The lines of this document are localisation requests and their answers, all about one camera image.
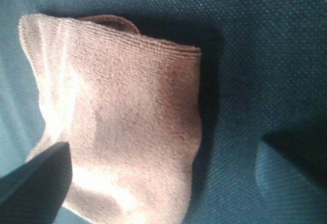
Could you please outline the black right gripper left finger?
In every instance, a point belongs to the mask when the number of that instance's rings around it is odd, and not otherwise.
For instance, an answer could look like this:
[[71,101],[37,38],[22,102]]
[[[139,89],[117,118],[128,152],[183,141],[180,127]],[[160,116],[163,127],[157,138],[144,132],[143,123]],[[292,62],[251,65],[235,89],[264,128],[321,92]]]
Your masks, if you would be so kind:
[[53,223],[71,182],[69,144],[58,142],[1,178],[1,223]]

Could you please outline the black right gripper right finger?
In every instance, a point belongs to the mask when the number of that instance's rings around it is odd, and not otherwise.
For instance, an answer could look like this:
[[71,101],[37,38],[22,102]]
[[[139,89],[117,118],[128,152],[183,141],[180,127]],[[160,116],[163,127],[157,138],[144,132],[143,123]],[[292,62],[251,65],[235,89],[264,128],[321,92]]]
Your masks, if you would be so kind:
[[265,142],[258,144],[255,180],[274,223],[326,223],[326,191]]

